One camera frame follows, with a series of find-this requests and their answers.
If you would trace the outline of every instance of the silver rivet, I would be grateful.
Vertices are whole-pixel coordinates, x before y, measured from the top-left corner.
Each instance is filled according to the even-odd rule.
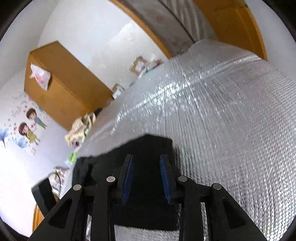
[[[214,183],[213,188],[216,190],[220,190],[222,188],[222,186],[219,183]]]
[[[185,181],[187,181],[187,177],[185,177],[185,176],[180,176],[180,177],[178,177],[178,180],[179,180],[180,182],[185,182]]]
[[[112,183],[115,181],[115,177],[108,177],[107,182]]]
[[[81,189],[81,185],[76,184],[76,185],[74,185],[73,189],[74,189],[74,191],[79,191]]]

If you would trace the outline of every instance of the wall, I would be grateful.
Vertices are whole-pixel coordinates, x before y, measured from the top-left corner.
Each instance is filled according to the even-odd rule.
[[[8,99],[23,91],[24,76],[25,69],[0,90],[0,111],[5,109]],[[64,140],[66,133],[51,120],[35,156],[25,153],[17,145],[0,148],[0,216],[25,236],[31,235],[36,204],[31,187],[52,172],[54,166],[65,166],[67,157],[73,152]]]
[[[58,40],[105,85],[127,88],[137,79],[129,66],[139,55],[166,59],[150,37],[107,0],[61,0],[39,46]]]
[[[261,0],[245,0],[261,32],[268,62],[296,80],[296,43],[277,14]]]
[[[25,67],[59,0],[33,0],[13,21],[0,42],[0,88]]]

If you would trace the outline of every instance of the plastic bag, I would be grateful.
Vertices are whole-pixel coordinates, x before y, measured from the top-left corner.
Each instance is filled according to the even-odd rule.
[[[48,83],[51,76],[50,73],[32,63],[31,63],[31,70],[32,70],[32,74],[30,78],[35,78],[37,83],[40,85],[40,87],[44,90],[47,90]]]

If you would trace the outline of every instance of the foil mat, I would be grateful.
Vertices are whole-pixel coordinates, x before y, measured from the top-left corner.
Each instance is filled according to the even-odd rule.
[[[267,240],[279,240],[296,214],[295,91],[255,54],[202,40],[105,108],[78,154],[145,133],[171,138],[183,175],[221,183]],[[178,232],[115,229],[118,240],[178,240]]]

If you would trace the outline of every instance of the wooden cabinet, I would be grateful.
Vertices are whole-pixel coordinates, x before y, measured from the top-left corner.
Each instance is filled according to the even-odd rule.
[[[47,91],[30,79],[31,63],[51,73]],[[76,118],[106,107],[113,99],[112,91],[59,42],[30,53],[25,92],[66,130],[71,129]]]

